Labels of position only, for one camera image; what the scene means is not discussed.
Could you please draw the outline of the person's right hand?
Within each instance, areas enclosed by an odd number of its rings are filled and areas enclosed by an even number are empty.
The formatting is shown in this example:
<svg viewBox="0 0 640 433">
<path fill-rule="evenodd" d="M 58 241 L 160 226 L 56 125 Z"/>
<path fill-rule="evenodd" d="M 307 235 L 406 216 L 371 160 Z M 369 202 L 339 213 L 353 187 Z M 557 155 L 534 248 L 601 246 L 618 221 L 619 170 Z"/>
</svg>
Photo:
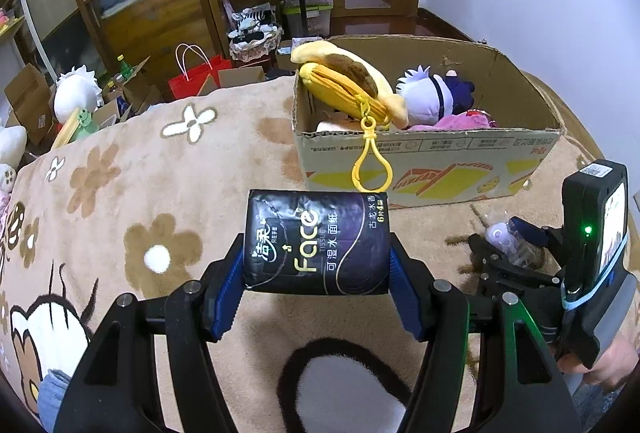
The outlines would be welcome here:
<svg viewBox="0 0 640 433">
<path fill-rule="evenodd" d="M 599 360 L 588 368 L 572 353 L 558 360 L 558 368 L 569 375 L 582 375 L 582 382 L 600 385 L 605 392 L 612 392 L 624 385 L 637 366 L 639 354 L 620 333 L 612 341 Z"/>
</svg>

